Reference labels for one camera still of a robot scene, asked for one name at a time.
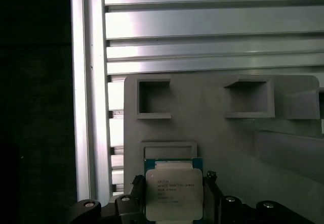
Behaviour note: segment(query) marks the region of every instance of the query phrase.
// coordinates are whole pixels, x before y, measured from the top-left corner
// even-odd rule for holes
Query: metal frame
[[[71,0],[77,199],[112,196],[104,0]]]

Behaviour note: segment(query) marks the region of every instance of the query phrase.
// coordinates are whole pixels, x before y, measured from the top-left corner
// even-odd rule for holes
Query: square cutout
[[[237,80],[225,86],[230,95],[227,118],[274,117],[273,89],[270,80]]]
[[[171,118],[170,80],[138,81],[137,116],[140,119]]]

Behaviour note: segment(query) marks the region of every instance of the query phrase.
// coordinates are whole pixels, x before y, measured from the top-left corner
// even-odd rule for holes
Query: screw head
[[[234,201],[235,201],[235,198],[234,198],[234,197],[231,197],[231,196],[228,196],[228,197],[226,198],[226,200],[227,200],[228,202],[234,202]]]
[[[273,208],[274,207],[273,204],[268,203],[268,202],[263,203],[263,206],[266,207],[266,208]]]
[[[87,203],[85,203],[85,207],[92,207],[94,205],[95,205],[94,202],[87,202]]]

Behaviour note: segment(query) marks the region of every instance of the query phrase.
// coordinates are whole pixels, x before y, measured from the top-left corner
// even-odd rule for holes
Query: dark wall
[[[17,173],[8,188],[20,206],[14,218],[62,223],[76,202],[70,0],[0,0],[0,9],[2,130]]]

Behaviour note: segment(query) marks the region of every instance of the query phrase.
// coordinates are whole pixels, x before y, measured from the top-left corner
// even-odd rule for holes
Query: gray plastic tray
[[[270,199],[324,223],[324,186],[280,162],[263,162],[255,146],[256,130],[321,137],[320,120],[288,120],[285,111],[287,95],[318,87],[313,76],[128,76],[125,192],[133,177],[143,174],[143,142],[151,142],[151,146],[154,142],[196,142],[204,172],[217,172],[217,183],[225,195],[242,198],[252,206]]]

